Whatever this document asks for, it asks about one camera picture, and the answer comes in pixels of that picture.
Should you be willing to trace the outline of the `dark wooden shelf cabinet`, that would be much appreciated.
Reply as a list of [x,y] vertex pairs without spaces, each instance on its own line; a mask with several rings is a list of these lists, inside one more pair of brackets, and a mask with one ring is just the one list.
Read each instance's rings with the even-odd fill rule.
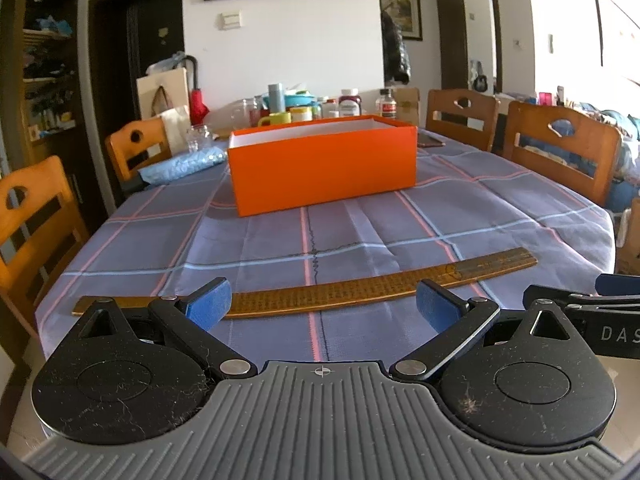
[[62,160],[78,203],[99,192],[82,111],[78,0],[1,0],[2,171]]

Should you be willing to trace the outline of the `dark bottle red label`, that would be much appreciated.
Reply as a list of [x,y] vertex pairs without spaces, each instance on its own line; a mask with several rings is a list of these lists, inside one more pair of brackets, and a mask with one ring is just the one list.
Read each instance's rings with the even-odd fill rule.
[[393,91],[383,88],[378,92],[375,102],[376,114],[383,118],[395,119],[397,117],[397,103],[393,97]]

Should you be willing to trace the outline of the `light blue tumbler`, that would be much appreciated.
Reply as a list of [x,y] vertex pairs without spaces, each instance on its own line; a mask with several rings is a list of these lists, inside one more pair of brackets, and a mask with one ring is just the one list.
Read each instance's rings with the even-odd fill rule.
[[271,114],[279,114],[286,111],[284,89],[280,82],[268,86],[268,107]]

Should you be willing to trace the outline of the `red umbrella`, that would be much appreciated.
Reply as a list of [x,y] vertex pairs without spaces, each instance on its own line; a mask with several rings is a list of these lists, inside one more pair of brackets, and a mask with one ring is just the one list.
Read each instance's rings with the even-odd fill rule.
[[186,55],[184,62],[192,67],[192,90],[190,93],[190,119],[192,126],[204,124],[204,119],[209,113],[209,108],[204,103],[202,89],[198,83],[198,60],[192,55]]

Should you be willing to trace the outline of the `long wooden ruler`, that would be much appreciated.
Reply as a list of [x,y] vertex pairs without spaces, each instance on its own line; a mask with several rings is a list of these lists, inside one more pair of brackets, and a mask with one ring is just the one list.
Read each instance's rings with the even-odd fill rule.
[[257,292],[232,292],[231,308],[224,318],[263,318],[363,306],[412,296],[423,280],[431,280],[442,287],[458,287],[527,269],[536,264],[537,259],[527,249],[518,247],[487,256],[373,278]]

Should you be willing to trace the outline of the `wooden chair far right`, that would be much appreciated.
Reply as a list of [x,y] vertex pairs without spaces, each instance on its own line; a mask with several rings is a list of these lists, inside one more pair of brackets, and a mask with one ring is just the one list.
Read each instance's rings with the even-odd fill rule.
[[495,140],[499,100],[469,89],[432,89],[425,129],[490,152]]

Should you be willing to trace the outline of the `clear glass cup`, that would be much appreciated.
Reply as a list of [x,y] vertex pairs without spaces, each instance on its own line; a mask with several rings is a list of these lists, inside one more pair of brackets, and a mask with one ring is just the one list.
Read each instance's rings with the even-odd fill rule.
[[191,126],[186,132],[186,144],[190,153],[211,148],[213,143],[214,136],[206,125]]

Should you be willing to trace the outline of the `teal food container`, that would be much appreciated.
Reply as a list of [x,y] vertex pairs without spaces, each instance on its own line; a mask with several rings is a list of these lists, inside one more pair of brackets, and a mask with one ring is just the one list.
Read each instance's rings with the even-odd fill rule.
[[316,102],[316,97],[311,94],[286,94],[284,96],[285,108],[311,106]]

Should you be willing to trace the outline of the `clear glass jar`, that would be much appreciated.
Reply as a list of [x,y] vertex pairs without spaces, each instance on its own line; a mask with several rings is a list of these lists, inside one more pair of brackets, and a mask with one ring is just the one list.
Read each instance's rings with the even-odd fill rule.
[[241,126],[243,128],[254,128],[257,126],[262,114],[262,104],[256,98],[242,99],[240,112]]

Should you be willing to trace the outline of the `orange cardboard box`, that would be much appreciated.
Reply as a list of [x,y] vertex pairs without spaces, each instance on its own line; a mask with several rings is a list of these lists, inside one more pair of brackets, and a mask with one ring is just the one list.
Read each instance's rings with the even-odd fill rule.
[[368,115],[238,130],[228,161],[241,217],[411,188],[418,128]]

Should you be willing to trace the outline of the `small framed landscape picture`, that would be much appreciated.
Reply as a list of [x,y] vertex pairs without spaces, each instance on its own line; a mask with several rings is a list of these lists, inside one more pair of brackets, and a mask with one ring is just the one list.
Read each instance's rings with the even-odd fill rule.
[[405,40],[423,40],[421,0],[380,0]]

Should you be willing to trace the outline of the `brown cardboard box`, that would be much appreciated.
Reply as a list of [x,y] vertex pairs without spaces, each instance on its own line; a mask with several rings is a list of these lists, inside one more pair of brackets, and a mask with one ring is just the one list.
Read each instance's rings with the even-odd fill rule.
[[418,88],[393,88],[396,101],[396,119],[400,122],[420,126],[421,96]]

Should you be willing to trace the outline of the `wooden chair far left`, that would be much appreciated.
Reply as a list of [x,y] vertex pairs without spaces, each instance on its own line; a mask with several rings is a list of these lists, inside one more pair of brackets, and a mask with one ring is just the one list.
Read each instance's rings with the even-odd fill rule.
[[171,158],[159,117],[130,122],[108,136],[105,147],[120,184],[131,181],[140,169]]

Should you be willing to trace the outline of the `black jacket hanging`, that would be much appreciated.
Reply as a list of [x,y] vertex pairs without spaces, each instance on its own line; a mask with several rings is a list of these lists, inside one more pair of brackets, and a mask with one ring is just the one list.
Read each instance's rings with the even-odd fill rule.
[[386,84],[410,82],[411,67],[404,38],[390,14],[381,11],[384,79]]

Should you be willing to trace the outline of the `black handbag hanging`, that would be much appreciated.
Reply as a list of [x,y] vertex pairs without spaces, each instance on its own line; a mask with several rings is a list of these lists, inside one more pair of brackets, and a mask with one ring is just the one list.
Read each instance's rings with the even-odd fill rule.
[[478,93],[485,93],[488,91],[488,79],[484,73],[484,67],[480,60],[472,60],[473,65],[473,77],[472,77],[472,89]]

